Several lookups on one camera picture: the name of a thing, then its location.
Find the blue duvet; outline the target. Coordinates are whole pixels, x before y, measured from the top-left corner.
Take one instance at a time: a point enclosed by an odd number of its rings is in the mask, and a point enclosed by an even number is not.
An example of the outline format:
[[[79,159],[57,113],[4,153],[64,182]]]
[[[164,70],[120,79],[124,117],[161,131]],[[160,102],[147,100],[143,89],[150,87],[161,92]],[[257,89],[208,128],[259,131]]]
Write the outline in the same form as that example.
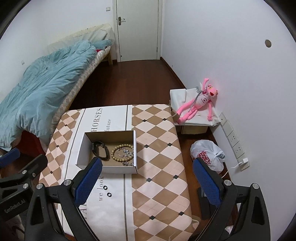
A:
[[[79,41],[38,58],[25,70],[1,102],[3,150],[9,151],[23,131],[48,144],[54,115],[96,54],[89,41]]]

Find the pillow on bed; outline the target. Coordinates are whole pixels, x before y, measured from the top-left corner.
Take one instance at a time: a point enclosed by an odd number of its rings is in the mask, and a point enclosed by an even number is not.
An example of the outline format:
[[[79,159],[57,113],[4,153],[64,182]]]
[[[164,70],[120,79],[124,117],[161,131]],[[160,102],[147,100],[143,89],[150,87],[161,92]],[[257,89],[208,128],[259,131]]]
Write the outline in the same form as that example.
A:
[[[113,42],[107,38],[108,33],[105,30],[96,30],[88,33],[86,40],[88,40],[96,49],[104,50],[105,48],[112,46]]]

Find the checkered printed tablecloth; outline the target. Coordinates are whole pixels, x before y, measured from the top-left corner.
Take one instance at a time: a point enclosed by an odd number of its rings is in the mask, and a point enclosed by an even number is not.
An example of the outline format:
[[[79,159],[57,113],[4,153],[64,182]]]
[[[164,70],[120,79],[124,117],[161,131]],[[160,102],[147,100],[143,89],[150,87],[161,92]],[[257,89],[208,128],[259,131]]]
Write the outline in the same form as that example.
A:
[[[188,240],[192,220],[184,162],[166,104],[118,105],[65,112],[50,140],[46,186],[62,184],[81,170],[77,163],[86,133],[132,134],[134,157],[127,172],[103,171],[83,216],[100,240]]]

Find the black smart wristband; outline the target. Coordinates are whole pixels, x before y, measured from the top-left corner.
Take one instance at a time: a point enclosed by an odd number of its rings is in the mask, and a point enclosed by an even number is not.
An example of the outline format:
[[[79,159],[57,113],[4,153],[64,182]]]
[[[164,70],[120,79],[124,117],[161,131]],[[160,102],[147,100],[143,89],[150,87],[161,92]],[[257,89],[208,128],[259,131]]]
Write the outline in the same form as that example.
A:
[[[92,143],[92,153],[102,161],[108,161],[110,158],[107,146],[101,141],[95,141]]]

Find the white cloth covered box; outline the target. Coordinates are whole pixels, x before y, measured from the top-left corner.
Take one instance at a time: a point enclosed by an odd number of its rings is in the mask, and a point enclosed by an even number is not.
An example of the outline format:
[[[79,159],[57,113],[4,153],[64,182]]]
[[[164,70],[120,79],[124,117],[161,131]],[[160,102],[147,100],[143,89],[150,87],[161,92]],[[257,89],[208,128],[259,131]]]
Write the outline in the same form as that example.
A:
[[[201,86],[170,90],[171,115],[177,132],[184,135],[201,134],[207,132],[209,127],[220,124],[213,102],[201,102],[202,97]]]

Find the bed with patterned mattress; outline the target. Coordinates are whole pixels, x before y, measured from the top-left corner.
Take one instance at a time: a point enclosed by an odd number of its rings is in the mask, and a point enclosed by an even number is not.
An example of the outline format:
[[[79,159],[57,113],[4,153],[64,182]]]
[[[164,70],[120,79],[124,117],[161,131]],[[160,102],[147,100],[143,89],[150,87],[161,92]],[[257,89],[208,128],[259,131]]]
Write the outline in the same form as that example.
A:
[[[111,25],[102,24],[49,45],[50,54],[36,59],[1,101],[1,151],[16,147],[24,131],[48,146],[61,116],[113,42]]]

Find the open cardboard box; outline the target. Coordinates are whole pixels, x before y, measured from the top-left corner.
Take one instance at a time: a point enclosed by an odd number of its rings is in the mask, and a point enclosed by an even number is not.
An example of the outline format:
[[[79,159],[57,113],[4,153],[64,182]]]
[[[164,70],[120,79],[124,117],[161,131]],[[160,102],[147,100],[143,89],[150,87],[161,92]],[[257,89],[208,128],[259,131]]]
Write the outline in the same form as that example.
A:
[[[137,173],[135,131],[86,132],[77,150],[76,166],[80,169],[99,158],[104,174]]]

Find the white plastic bag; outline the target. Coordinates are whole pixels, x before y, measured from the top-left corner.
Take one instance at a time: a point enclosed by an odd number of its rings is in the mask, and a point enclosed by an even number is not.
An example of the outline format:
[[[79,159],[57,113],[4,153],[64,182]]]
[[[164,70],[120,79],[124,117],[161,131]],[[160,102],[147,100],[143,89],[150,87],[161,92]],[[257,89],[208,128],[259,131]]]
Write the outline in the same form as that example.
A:
[[[225,154],[210,140],[198,140],[191,145],[190,155],[193,159],[202,159],[207,166],[220,174],[224,169]]]

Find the silver crystal jewelry piece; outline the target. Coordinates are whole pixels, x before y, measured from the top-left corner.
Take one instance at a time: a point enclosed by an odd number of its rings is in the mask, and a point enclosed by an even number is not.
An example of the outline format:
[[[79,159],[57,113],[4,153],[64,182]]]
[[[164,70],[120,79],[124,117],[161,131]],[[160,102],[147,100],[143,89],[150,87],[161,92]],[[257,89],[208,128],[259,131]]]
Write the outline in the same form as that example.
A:
[[[134,166],[133,150],[131,148],[121,147],[114,150],[113,159],[123,166]]]

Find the white wall power strip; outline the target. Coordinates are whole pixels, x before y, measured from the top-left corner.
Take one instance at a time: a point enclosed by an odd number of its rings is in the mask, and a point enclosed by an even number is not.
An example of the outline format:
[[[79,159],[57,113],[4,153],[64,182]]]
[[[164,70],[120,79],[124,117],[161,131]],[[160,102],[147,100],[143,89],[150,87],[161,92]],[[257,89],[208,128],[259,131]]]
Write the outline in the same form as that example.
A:
[[[232,125],[230,124],[229,120],[226,118],[224,113],[221,113],[219,115],[219,118],[221,121],[222,129],[227,137],[227,140],[231,145],[231,148],[234,152],[235,157],[238,159],[245,153],[242,145],[239,142],[239,138],[236,135],[236,132],[234,131]]]

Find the white door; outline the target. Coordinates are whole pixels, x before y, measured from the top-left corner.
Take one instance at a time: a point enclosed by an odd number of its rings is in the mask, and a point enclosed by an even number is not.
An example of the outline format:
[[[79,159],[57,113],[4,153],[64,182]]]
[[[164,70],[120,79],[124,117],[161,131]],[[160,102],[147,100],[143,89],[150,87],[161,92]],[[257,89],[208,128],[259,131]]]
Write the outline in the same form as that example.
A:
[[[163,1],[113,1],[118,62],[159,60]]]

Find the pink panther plush toy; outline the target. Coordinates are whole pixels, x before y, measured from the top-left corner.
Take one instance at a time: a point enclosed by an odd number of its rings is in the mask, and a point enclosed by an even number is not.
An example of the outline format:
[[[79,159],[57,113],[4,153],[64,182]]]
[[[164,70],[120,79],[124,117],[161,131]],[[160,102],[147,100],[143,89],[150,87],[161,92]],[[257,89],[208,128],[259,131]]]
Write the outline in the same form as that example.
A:
[[[216,87],[208,83],[209,79],[205,78],[202,85],[202,90],[191,101],[183,104],[176,112],[178,116],[177,124],[182,124],[185,121],[192,119],[199,109],[208,105],[207,120],[212,121],[212,101],[217,97],[218,90]]]

